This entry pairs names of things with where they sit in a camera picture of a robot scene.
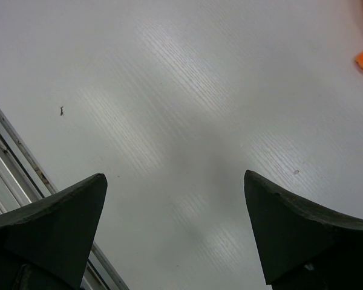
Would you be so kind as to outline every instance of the white table surface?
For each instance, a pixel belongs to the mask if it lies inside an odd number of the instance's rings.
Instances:
[[[269,289],[244,171],[363,218],[362,50],[363,1],[0,0],[0,107],[58,189],[106,174],[132,290]]]

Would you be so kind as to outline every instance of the wood grain texture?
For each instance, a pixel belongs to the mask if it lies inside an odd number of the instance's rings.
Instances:
[[[244,171],[363,218],[360,51],[363,1],[1,0],[0,107],[58,189],[106,174],[132,290],[269,289]]]

